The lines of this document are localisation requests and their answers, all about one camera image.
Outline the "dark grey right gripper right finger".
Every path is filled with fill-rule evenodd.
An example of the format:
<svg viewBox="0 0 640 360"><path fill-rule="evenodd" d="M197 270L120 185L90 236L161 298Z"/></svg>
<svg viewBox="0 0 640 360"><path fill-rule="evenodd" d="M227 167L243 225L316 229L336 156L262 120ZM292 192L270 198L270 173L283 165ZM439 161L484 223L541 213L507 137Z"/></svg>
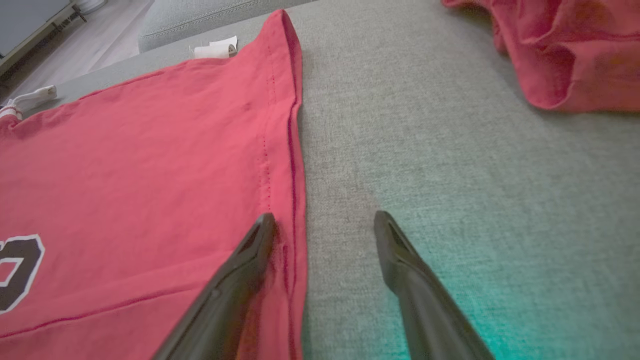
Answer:
<svg viewBox="0 0 640 360"><path fill-rule="evenodd" d="M494 356L393 216L374 215L382 278L398 299L413 360L492 360Z"/></svg>

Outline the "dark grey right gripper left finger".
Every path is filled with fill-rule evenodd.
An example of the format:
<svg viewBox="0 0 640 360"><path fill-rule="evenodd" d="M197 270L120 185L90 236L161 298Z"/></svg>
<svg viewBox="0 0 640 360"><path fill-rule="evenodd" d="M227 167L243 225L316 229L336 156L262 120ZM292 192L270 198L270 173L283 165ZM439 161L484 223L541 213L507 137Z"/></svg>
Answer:
<svg viewBox="0 0 640 360"><path fill-rule="evenodd" d="M261 214L158 347L155 360L234 360L265 280L277 222Z"/></svg>

